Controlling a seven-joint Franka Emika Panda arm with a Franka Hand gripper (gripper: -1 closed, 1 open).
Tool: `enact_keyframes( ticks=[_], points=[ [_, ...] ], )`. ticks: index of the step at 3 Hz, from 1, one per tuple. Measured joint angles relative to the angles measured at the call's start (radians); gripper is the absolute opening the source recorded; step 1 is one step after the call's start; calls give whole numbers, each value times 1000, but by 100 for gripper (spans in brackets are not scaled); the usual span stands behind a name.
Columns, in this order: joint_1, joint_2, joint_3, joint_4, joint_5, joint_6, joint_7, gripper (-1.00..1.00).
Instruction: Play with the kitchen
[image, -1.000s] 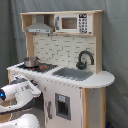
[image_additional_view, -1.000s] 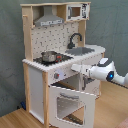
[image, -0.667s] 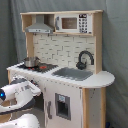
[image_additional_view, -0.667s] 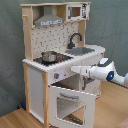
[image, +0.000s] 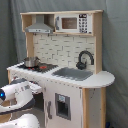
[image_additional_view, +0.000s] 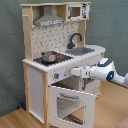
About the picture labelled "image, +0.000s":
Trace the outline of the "white flat gripper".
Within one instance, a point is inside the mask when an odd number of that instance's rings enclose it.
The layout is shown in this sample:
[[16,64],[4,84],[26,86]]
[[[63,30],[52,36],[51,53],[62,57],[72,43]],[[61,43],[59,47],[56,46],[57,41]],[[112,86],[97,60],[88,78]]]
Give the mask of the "white flat gripper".
[[37,84],[29,83],[29,86],[30,86],[33,94],[39,94],[42,92],[42,88]]

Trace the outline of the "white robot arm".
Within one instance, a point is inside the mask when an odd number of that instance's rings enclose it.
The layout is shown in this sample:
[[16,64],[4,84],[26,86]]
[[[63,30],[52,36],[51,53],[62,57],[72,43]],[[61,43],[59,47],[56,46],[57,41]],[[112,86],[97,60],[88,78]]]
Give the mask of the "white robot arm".
[[[30,109],[35,105],[34,94],[42,92],[42,88],[24,78],[14,79],[9,85],[0,88],[0,115]],[[16,100],[15,105],[2,106],[4,101]]]

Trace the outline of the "white robot base shell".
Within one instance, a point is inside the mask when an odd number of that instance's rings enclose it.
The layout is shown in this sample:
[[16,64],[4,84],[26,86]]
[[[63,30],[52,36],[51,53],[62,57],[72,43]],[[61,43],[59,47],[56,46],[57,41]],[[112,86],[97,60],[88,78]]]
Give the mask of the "white robot base shell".
[[40,124],[35,115],[24,114],[18,119],[0,123],[0,128],[40,128]]

